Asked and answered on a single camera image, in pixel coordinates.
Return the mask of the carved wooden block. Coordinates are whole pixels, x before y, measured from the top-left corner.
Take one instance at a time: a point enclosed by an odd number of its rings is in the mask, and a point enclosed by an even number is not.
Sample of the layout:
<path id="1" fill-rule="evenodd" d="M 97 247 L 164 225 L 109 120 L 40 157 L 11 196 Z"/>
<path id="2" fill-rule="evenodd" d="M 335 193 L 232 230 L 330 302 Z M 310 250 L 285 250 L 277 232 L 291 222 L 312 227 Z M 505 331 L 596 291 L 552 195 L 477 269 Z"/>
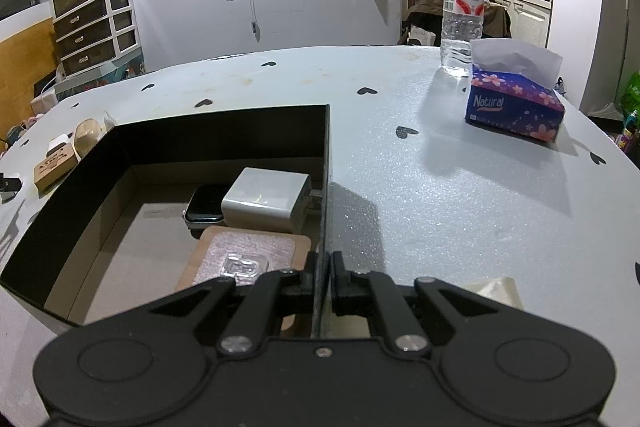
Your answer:
<path id="1" fill-rule="evenodd" d="M 49 186 L 73 170 L 77 164 L 77 155 L 70 144 L 58 148 L 35 165 L 34 183 L 37 190 L 40 193 L 46 191 Z"/>

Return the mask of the small white charger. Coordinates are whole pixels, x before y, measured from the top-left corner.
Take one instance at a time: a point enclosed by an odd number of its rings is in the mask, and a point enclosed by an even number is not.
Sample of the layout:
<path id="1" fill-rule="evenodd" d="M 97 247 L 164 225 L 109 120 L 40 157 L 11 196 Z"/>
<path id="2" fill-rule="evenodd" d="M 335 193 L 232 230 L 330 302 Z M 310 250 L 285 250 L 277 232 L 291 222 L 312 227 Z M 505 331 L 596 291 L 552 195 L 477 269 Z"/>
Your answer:
<path id="1" fill-rule="evenodd" d="M 70 136 L 68 134 L 63 133 L 63 134 L 57 136 L 56 138 L 52 139 L 49 142 L 48 149 L 47 149 L 47 155 L 50 156 L 56 150 L 58 150 L 59 148 L 65 146 L 67 144 L 70 144 Z"/>

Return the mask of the wooden coaster with logo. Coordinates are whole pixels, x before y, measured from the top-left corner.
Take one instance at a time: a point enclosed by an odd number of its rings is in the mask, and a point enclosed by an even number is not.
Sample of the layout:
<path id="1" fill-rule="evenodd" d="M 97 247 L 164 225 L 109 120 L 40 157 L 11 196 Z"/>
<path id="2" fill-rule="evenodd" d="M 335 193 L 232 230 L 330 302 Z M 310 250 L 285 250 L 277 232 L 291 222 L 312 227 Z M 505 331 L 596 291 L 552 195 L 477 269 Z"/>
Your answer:
<path id="1" fill-rule="evenodd" d="M 238 289 L 248 287 L 269 271 L 304 269 L 311 249 L 312 240 L 306 235 L 212 225 L 198 239 L 176 289 L 217 277 L 231 277 Z"/>

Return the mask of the gold earbuds case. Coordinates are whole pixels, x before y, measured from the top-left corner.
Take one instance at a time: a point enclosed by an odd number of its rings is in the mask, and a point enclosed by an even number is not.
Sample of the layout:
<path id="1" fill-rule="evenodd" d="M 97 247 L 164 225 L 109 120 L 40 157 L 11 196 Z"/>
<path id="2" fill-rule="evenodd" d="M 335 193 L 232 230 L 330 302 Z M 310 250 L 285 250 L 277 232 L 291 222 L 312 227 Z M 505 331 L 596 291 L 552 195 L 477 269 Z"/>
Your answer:
<path id="1" fill-rule="evenodd" d="M 103 124 L 93 118 L 81 121 L 73 136 L 73 146 L 77 155 L 84 158 L 98 144 L 104 131 Z"/>

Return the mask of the black box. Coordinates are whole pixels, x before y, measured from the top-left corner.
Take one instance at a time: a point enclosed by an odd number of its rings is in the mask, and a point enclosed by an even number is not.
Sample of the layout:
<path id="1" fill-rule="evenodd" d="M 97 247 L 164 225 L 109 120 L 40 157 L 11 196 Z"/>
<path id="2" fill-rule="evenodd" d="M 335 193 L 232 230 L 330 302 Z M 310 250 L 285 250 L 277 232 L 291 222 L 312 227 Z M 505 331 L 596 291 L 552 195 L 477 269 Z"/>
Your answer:
<path id="1" fill-rule="evenodd" d="M 84 325 L 177 292 L 198 239 L 182 213 L 195 189 L 227 194 L 246 168 L 307 173 L 326 193 L 326 106 L 230 110 L 120 124 L 49 188 L 1 271 L 14 298 Z M 326 206 L 302 231 L 314 253 Z"/>

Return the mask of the large white charger cube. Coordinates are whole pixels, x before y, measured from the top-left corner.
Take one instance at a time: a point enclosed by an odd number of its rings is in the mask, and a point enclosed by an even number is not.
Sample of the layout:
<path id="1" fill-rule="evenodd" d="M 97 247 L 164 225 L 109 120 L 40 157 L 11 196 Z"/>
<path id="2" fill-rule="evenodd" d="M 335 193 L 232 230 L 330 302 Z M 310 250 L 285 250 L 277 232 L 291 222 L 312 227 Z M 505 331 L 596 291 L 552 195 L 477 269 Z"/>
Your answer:
<path id="1" fill-rule="evenodd" d="M 231 228 L 298 234 L 322 199 L 307 173 L 246 167 L 224 195 L 221 210 Z"/>

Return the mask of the black smartwatch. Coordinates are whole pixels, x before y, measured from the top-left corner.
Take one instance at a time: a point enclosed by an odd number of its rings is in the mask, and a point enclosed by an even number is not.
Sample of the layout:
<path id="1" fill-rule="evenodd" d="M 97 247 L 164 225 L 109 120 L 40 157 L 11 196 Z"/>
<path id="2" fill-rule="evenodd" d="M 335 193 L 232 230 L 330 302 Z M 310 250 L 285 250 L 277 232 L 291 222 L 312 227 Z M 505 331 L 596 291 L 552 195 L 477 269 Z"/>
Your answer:
<path id="1" fill-rule="evenodd" d="M 209 225 L 219 225 L 224 222 L 221 209 L 223 198 L 224 192 L 213 184 L 197 187 L 182 213 L 186 226 L 191 230 L 203 230 Z"/>

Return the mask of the crumpled white tissue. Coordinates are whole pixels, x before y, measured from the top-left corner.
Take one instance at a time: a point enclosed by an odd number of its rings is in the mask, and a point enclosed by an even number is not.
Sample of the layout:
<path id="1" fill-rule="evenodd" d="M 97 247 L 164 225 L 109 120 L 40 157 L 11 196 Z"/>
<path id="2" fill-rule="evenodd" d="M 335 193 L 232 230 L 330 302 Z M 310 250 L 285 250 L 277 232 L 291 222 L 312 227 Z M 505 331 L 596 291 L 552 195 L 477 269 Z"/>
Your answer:
<path id="1" fill-rule="evenodd" d="M 464 285 L 467 291 L 488 298 L 497 303 L 523 310 L 524 306 L 518 288 L 512 277 L 497 277 Z"/>

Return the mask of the white drawer cabinet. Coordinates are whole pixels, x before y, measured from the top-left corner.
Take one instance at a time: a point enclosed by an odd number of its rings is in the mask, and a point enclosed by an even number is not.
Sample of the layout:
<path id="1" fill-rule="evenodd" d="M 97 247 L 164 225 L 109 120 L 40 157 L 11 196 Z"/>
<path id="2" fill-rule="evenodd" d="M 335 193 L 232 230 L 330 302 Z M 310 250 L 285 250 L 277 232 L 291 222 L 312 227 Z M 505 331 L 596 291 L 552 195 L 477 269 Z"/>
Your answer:
<path id="1" fill-rule="evenodd" d="M 53 19 L 66 76 L 113 62 L 140 48 L 132 0 L 88 0 Z"/>

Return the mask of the purple tissue box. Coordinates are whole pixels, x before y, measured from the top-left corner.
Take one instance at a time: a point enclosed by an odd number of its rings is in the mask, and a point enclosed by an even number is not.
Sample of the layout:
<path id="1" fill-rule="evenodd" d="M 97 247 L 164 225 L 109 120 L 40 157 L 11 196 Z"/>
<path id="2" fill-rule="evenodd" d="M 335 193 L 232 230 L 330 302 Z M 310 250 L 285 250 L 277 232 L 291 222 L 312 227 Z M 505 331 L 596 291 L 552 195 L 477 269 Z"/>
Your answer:
<path id="1" fill-rule="evenodd" d="M 471 42 L 472 69 L 465 120 L 552 143 L 565 108 L 554 87 L 562 57 L 509 38 Z"/>

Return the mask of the clear water bottle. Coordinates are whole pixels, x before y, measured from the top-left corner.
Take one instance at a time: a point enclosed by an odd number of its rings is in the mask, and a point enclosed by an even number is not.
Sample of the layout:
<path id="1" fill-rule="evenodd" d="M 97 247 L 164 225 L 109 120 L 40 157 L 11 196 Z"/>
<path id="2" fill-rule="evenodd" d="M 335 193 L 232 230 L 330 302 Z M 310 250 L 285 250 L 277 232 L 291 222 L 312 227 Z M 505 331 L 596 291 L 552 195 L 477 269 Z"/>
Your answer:
<path id="1" fill-rule="evenodd" d="M 440 61 L 458 79 L 471 72 L 471 42 L 483 35 L 485 0 L 442 0 Z"/>

